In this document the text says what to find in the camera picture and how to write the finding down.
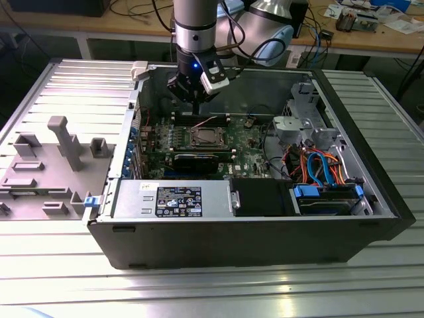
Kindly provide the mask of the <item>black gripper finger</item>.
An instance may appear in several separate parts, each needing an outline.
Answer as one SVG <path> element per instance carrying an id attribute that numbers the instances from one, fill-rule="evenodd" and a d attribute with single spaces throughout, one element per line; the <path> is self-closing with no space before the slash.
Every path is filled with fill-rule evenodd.
<path id="1" fill-rule="evenodd" d="M 205 89 L 199 90 L 197 92 L 197 113 L 200 113 L 200 107 L 204 103 L 210 102 L 217 96 L 217 93 L 212 95 L 208 94 Z"/>
<path id="2" fill-rule="evenodd" d="M 198 114 L 197 90 L 189 79 L 182 74 L 176 74 L 168 80 L 167 88 L 181 102 L 190 104 L 194 115 Z"/>

